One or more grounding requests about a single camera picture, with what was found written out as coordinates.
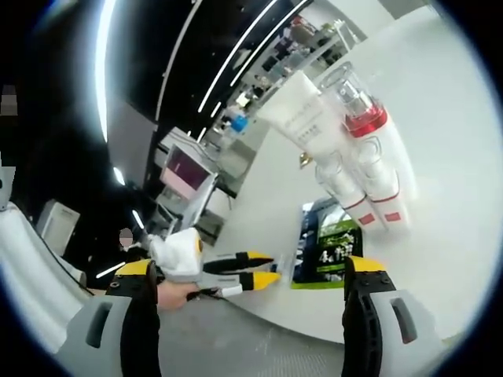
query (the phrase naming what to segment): human hand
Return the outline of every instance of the human hand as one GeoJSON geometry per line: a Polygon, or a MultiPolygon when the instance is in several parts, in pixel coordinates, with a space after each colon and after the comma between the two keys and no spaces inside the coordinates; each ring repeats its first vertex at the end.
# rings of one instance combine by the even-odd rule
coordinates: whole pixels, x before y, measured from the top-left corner
{"type": "Polygon", "coordinates": [[[194,283],[180,284],[165,280],[157,286],[157,305],[165,310],[179,309],[187,302],[187,295],[197,291],[199,288],[194,283]]]}

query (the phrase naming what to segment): computer monitor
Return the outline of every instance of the computer monitor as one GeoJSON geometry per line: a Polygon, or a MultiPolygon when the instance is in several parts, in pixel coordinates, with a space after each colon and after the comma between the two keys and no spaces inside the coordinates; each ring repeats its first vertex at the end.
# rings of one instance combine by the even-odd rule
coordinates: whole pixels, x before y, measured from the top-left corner
{"type": "Polygon", "coordinates": [[[177,145],[168,153],[160,180],[187,200],[191,200],[212,172],[177,145]]]}

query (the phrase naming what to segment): white counter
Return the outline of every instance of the white counter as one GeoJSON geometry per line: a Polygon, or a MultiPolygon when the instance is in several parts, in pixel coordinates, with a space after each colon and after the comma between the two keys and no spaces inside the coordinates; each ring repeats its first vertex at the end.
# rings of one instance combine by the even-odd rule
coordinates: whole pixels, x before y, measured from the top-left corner
{"type": "MultiPolygon", "coordinates": [[[[429,8],[396,21],[357,46],[358,74],[392,114],[416,171],[420,200],[409,239],[366,242],[399,289],[434,315],[447,338],[478,315],[499,269],[503,224],[501,123],[483,73],[467,46],[429,8]]],[[[270,131],[228,221],[218,252],[294,253],[301,205],[324,195],[300,150],[270,131]]],[[[343,342],[343,290],[292,290],[280,282],[232,301],[293,331],[343,342]]]]}

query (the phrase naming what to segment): ceiling light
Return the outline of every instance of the ceiling light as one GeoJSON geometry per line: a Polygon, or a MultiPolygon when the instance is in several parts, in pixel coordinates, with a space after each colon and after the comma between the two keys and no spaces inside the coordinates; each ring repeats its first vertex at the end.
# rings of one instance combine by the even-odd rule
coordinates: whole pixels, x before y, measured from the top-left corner
{"type": "Polygon", "coordinates": [[[125,186],[126,185],[126,182],[124,181],[124,176],[123,174],[121,173],[121,171],[119,169],[117,169],[116,167],[113,168],[113,172],[115,173],[116,175],[116,180],[122,185],[122,186],[125,186]]]}
{"type": "Polygon", "coordinates": [[[244,70],[246,69],[246,67],[248,65],[250,65],[250,63],[252,62],[253,58],[257,55],[257,53],[260,52],[260,50],[264,47],[264,45],[267,43],[267,41],[269,41],[269,39],[274,35],[274,33],[276,33],[277,29],[279,29],[281,27],[281,25],[288,19],[292,16],[293,13],[295,13],[297,10],[299,10],[299,8],[304,5],[306,2],[308,2],[309,0],[302,0],[299,4],[297,4],[295,6],[295,8],[293,8],[290,12],[288,12],[288,14],[286,16],[284,16],[281,21],[273,28],[273,30],[271,30],[269,32],[269,34],[260,42],[259,46],[255,49],[255,51],[253,51],[253,53],[251,53],[250,57],[248,58],[248,60],[246,60],[246,62],[244,62],[244,64],[241,66],[239,72],[237,73],[237,75],[234,77],[233,81],[230,83],[231,86],[233,86],[236,81],[241,77],[241,75],[243,75],[243,72],[244,70]]]}
{"type": "Polygon", "coordinates": [[[94,61],[94,85],[96,86],[97,112],[105,143],[107,135],[107,98],[105,92],[105,58],[107,52],[108,30],[116,0],[105,0],[97,29],[96,57],[94,61]]]}
{"type": "Polygon", "coordinates": [[[116,269],[120,269],[123,265],[125,265],[126,262],[122,262],[122,263],[119,263],[118,265],[114,265],[113,267],[110,267],[109,269],[106,269],[105,271],[103,271],[102,273],[98,273],[96,275],[96,278],[99,279],[100,277],[102,276],[105,276],[107,273],[110,273],[112,271],[115,271],[116,269]]]}
{"type": "Polygon", "coordinates": [[[133,216],[134,216],[134,220],[136,220],[136,222],[138,223],[138,226],[142,229],[145,229],[145,226],[143,225],[143,221],[141,221],[140,215],[138,214],[137,211],[133,210],[133,216]]]}
{"type": "Polygon", "coordinates": [[[248,29],[243,33],[241,38],[237,41],[236,45],[233,47],[232,51],[230,52],[229,56],[227,57],[226,61],[223,62],[222,66],[220,67],[220,70],[218,71],[217,75],[213,79],[213,82],[211,83],[210,87],[208,88],[206,94],[204,95],[203,100],[201,101],[201,104],[199,105],[199,108],[197,109],[197,112],[202,112],[203,108],[207,102],[207,99],[210,97],[211,92],[215,88],[215,85],[217,81],[220,79],[220,76],[224,72],[224,70],[227,68],[227,65],[229,65],[230,61],[234,57],[234,54],[239,50],[241,44],[244,42],[246,37],[252,32],[253,28],[256,26],[256,24],[266,15],[266,13],[271,9],[271,7],[276,4],[277,0],[272,0],[269,4],[267,4],[266,8],[263,9],[262,12],[255,18],[255,20],[250,24],[248,29]]]}
{"type": "Polygon", "coordinates": [[[211,117],[213,118],[215,116],[215,114],[217,113],[217,111],[220,109],[220,106],[222,106],[222,102],[218,102],[215,106],[215,108],[213,109],[213,111],[211,112],[211,117]]]}
{"type": "Polygon", "coordinates": [[[199,143],[201,141],[201,139],[203,138],[204,136],[204,133],[206,132],[206,127],[204,127],[202,130],[201,130],[201,133],[199,134],[199,136],[197,137],[197,142],[199,143]]]}

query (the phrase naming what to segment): screen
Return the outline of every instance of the screen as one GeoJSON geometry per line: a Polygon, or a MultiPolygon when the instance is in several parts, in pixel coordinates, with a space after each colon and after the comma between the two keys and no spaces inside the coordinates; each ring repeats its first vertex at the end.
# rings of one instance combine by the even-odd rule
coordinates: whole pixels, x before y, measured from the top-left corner
{"type": "Polygon", "coordinates": [[[210,173],[191,156],[173,145],[161,181],[186,199],[192,199],[210,173]]]}

